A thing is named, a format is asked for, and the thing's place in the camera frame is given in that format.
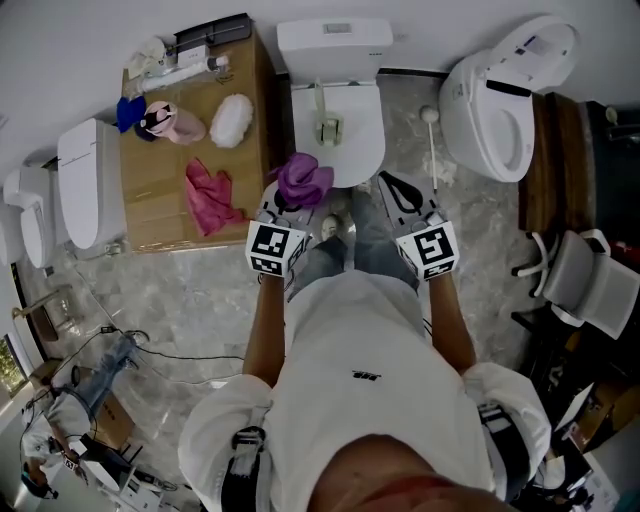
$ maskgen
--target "white toilet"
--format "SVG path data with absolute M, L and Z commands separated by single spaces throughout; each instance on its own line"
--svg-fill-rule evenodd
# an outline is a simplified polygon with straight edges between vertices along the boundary
M 11 265 L 23 254 L 20 209 L 0 201 L 0 261 L 3 265 Z
M 120 133 L 89 119 L 58 140 L 62 213 L 71 241 L 80 249 L 126 232 L 120 181 Z
M 3 187 L 4 202 L 17 206 L 24 247 L 34 267 L 47 266 L 57 245 L 69 240 L 62 220 L 57 173 L 39 167 L 12 171 Z
M 291 79 L 296 150 L 334 169 L 336 188 L 366 181 L 380 167 L 385 152 L 380 91 L 376 75 L 393 43 L 382 19 L 317 19 L 280 23 L 278 48 Z M 327 117 L 338 119 L 337 143 L 318 137 L 314 84 L 324 91 Z
M 542 16 L 459 62 L 440 90 L 440 123 L 453 158 L 495 180 L 520 181 L 533 156 L 532 92 L 564 82 L 579 44 L 575 28 Z

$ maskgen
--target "toilet brush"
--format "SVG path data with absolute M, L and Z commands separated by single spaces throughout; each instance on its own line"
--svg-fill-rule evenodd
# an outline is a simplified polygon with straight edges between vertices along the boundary
M 431 146 L 431 178 L 433 180 L 433 192 L 438 191 L 438 177 L 436 176 L 436 153 L 433 147 L 433 128 L 432 124 L 437 123 L 440 119 L 440 112 L 428 105 L 420 109 L 420 119 L 429 125 L 429 144 Z

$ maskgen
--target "hair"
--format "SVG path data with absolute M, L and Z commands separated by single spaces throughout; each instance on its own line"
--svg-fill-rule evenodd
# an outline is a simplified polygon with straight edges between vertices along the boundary
M 36 498 L 44 498 L 49 492 L 49 486 L 41 487 L 29 478 L 29 465 L 25 462 L 22 466 L 22 475 L 20 476 L 22 483 L 27 490 Z

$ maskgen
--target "toilet seat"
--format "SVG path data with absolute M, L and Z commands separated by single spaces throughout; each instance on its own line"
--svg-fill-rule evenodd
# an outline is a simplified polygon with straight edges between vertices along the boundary
M 334 187 L 353 187 L 371 178 L 384 158 L 380 90 L 375 84 L 324 85 L 327 110 L 337 112 L 343 118 L 342 143 L 333 147 L 318 144 L 314 135 L 315 90 L 293 89 L 296 150 L 313 155 L 321 166 L 333 167 Z
M 535 124 L 531 98 L 511 96 L 475 80 L 473 126 L 486 165 L 500 181 L 520 181 L 533 157 Z

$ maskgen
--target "cardboard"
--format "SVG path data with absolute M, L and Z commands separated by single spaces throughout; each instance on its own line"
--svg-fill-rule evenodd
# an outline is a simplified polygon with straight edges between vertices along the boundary
M 571 437 L 583 453 L 597 448 L 640 414 L 640 385 L 616 380 L 600 382 L 576 419 Z
M 80 380 L 91 376 L 90 368 L 78 367 Z M 99 443 L 119 451 L 131 435 L 135 423 L 113 393 L 109 393 L 94 422 L 91 418 L 89 436 Z
M 198 158 L 214 175 L 227 172 L 232 180 L 234 208 L 253 217 L 268 182 L 268 172 L 282 163 L 281 113 L 275 74 L 255 30 L 249 39 L 213 48 L 226 54 L 231 70 L 217 80 L 189 81 L 145 95 L 147 105 L 165 100 L 195 114 L 207 127 L 222 100 L 230 94 L 247 96 L 254 107 L 244 140 L 233 149 L 218 148 L 207 133 L 189 146 L 168 139 L 146 142 L 133 129 L 121 137 L 121 173 L 127 232 L 135 252 L 160 252 L 242 243 L 249 222 L 227 225 L 208 237 L 198 234 L 187 208 L 185 171 Z

